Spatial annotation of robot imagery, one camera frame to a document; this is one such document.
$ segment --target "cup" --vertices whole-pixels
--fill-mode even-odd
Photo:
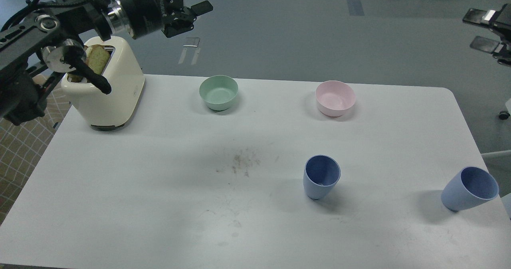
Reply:
[[[491,174],[478,167],[465,167],[442,191],[442,203],[452,211],[476,207],[495,198],[499,185]]]
[[[339,181],[341,169],[337,162],[328,156],[313,156],[305,163],[303,188],[311,199],[324,198]]]

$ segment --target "green bowl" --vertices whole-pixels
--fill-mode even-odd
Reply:
[[[224,111],[236,103],[238,84],[226,75],[215,75],[203,81],[199,94],[214,111]]]

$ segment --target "table surface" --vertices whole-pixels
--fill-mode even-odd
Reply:
[[[93,131],[71,109],[0,227],[0,263],[89,268],[505,268],[500,198],[454,213],[463,167],[485,168],[452,93],[351,85],[352,110],[321,114],[319,83],[237,79],[209,110],[205,78],[146,76],[133,119]],[[303,192],[305,161],[341,178]]]

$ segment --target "chair wheel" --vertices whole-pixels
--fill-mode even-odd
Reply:
[[[510,116],[510,114],[509,114],[509,112],[508,112],[508,111],[500,111],[500,112],[499,112],[499,118],[500,118],[501,120],[506,120],[506,119],[508,119],[508,118],[509,118],[509,116]]]

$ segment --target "pink bowl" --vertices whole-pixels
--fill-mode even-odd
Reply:
[[[321,83],[316,89],[316,101],[319,111],[323,114],[341,116],[355,104],[353,89],[344,82],[329,80]]]

